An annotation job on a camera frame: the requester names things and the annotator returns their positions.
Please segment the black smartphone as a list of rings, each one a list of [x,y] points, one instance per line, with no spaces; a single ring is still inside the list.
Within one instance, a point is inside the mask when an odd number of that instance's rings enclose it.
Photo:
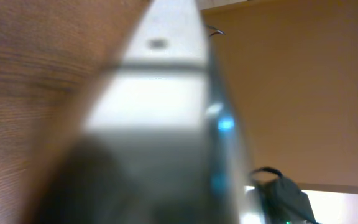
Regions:
[[[152,1],[39,148],[25,223],[267,223],[195,1]]]

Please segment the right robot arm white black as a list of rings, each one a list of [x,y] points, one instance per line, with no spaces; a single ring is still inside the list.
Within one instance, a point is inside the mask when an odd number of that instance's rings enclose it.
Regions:
[[[262,182],[255,178],[256,174],[268,172],[276,178]],[[265,220],[270,224],[318,224],[314,217],[308,195],[291,179],[273,167],[261,167],[253,170],[249,177],[253,182],[261,202]]]

